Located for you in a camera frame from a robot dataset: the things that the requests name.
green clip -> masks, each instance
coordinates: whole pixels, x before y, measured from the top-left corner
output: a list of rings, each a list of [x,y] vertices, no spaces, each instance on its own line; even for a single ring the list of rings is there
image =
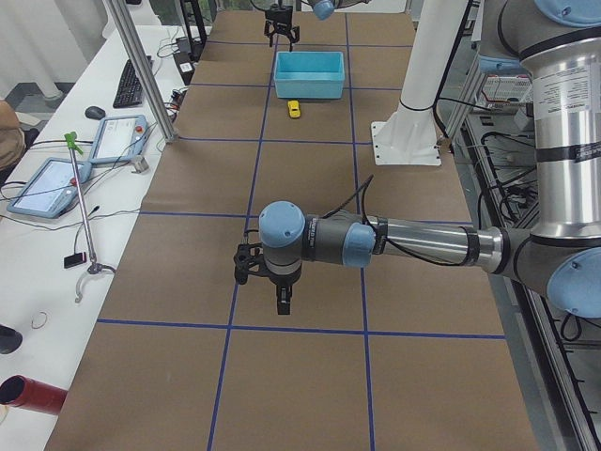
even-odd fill
[[[77,133],[65,133],[65,141],[67,141],[67,147],[72,150],[77,150],[80,155],[84,155],[84,151],[80,149],[79,146],[75,144],[75,140],[77,139]]]

blue basket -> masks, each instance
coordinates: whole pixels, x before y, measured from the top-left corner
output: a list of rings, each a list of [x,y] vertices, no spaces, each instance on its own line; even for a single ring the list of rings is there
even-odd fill
[[[344,58],[341,52],[278,52],[273,80],[280,99],[340,99]]]

red cylinder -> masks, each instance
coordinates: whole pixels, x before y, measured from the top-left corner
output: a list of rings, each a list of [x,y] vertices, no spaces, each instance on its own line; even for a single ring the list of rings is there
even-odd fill
[[[0,385],[0,404],[29,411],[58,415],[65,397],[67,390],[25,376],[13,376]]]

black cup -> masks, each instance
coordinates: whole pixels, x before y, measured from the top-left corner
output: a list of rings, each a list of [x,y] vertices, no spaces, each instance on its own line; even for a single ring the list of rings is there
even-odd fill
[[[0,324],[0,354],[10,354],[21,346],[23,336]]]

brown table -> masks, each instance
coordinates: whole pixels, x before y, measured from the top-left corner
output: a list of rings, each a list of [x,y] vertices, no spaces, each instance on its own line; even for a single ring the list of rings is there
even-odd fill
[[[533,450],[486,275],[400,257],[305,263],[292,315],[237,287],[269,202],[324,213],[375,174],[370,214],[470,221],[452,155],[375,166],[414,39],[401,14],[295,14],[298,50],[340,51],[342,99],[271,85],[260,13],[220,12],[48,450]]]

